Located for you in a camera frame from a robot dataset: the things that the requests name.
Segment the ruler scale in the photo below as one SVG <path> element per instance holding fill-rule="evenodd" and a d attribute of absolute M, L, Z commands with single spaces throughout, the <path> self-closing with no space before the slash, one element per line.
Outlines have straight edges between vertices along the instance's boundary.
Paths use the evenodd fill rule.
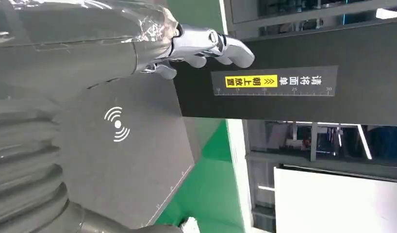
<path fill-rule="evenodd" d="M 334 96 L 338 66 L 211 73 L 216 96 Z"/>

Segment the metal frame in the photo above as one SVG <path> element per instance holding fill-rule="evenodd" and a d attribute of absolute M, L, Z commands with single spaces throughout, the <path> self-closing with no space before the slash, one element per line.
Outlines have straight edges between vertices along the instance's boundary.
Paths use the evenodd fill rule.
<path fill-rule="evenodd" d="M 248 29 L 257 29 L 263 26 L 277 25 L 283 23 L 293 23 L 297 21 L 309 20 L 320 17 L 331 17 L 343 14 L 351 14 L 375 10 L 378 8 L 390 8 L 397 6 L 397 0 L 366 0 L 350 4 L 344 4 L 329 8 L 321 8 L 299 12 L 295 14 L 287 14 L 282 16 L 266 17 L 256 20 L 235 23 L 232 15 L 232 0 L 224 0 L 226 12 L 226 21 L 229 31 L 246 31 Z"/>
<path fill-rule="evenodd" d="M 357 163 L 353 161 L 341 161 L 337 159 L 317 159 L 316 158 L 316 142 L 318 126 L 326 127 L 361 127 L 361 125 L 354 124 L 336 124 L 323 122 L 301 122 L 301 125 L 312 126 L 312 149 L 310 157 L 300 157 L 287 154 L 266 153 L 252 151 L 250 148 L 248 121 L 243 120 L 245 144 L 246 144 L 246 160 L 248 162 L 249 185 L 251 193 L 252 213 L 257 216 L 265 217 L 267 219 L 275 219 L 274 209 L 255 205 L 254 189 L 258 188 L 253 181 L 251 175 L 250 161 L 259 161 L 262 163 L 279 163 L 280 167 L 286 169 L 299 169 L 320 173 L 331 173 L 344 176 L 360 177 L 364 179 L 376 179 L 390 182 L 397 182 L 397 166 Z"/>

